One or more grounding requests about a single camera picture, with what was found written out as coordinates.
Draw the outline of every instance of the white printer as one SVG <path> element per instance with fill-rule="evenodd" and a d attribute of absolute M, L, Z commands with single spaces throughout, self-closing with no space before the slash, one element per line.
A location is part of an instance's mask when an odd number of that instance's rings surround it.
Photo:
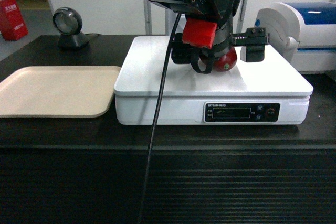
<path fill-rule="evenodd" d="M 270 44 L 298 71 L 336 69 L 336 4 L 274 3 L 261 9 L 256 26 L 270 33 Z"/>

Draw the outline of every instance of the digital display panel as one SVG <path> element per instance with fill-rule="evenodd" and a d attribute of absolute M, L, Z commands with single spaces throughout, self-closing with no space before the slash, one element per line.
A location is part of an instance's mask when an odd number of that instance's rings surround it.
<path fill-rule="evenodd" d="M 213 118 L 250 118 L 251 108 L 213 108 Z"/>

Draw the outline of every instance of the ridged black panel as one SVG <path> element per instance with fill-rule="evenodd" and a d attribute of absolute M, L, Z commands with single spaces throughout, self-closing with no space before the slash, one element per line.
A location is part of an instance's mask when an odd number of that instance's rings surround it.
<path fill-rule="evenodd" d="M 1 224 L 136 223 L 145 155 L 55 152 L 0 155 Z M 143 223 L 335 224 L 335 167 L 331 154 L 154 155 Z"/>
<path fill-rule="evenodd" d="M 333 156 L 180 156 L 151 170 L 144 223 L 336 223 Z"/>

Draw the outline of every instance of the blue printer lid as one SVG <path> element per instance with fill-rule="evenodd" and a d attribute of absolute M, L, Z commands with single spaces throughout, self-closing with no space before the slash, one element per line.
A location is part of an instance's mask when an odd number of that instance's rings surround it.
<path fill-rule="evenodd" d="M 336 4 L 327 2 L 285 3 L 295 8 L 306 25 L 336 24 Z"/>

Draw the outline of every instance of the black cable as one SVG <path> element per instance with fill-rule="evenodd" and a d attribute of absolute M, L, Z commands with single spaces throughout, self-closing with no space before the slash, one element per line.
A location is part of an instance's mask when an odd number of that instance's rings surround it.
<path fill-rule="evenodd" d="M 159 89 L 159 96 L 157 98 L 155 114 L 154 114 L 154 119 L 153 119 L 153 124 L 152 124 L 151 139 L 150 139 L 150 142 L 149 142 L 149 145 L 148 145 L 146 172 L 145 172 L 145 178 L 144 178 L 144 182 L 143 182 L 142 197 L 141 197 L 141 202 L 140 202 L 140 209 L 139 209 L 137 224 L 141 224 L 141 221 L 142 221 L 142 213 L 143 213 L 143 207 L 144 207 L 144 202 L 145 202 L 145 197 L 146 197 L 149 167 L 150 167 L 150 163 L 151 163 L 151 154 L 152 154 L 152 150 L 153 150 L 154 133 L 155 133 L 155 128 L 156 128 L 156 125 L 157 125 L 157 122 L 158 122 L 157 120 L 159 119 L 159 112 L 160 112 L 160 107 L 161 107 L 164 83 L 165 83 L 166 75 L 167 75 L 167 68 L 168 68 L 170 51 L 172 50 L 172 43 L 173 43 L 173 39 L 174 39 L 174 36 L 175 36 L 177 25 L 179 24 L 179 21 L 180 21 L 180 18 L 181 18 L 181 14 L 179 13 L 176 17 L 176 20 L 175 20 L 175 23 L 174 23 L 174 26 L 173 26 L 173 30 L 172 30 L 172 33 L 171 33 L 170 38 L 169 38 L 167 51 L 166 51 L 166 57 L 164 59 L 162 76 L 161 76 L 161 83 L 160 83 L 160 89 Z"/>

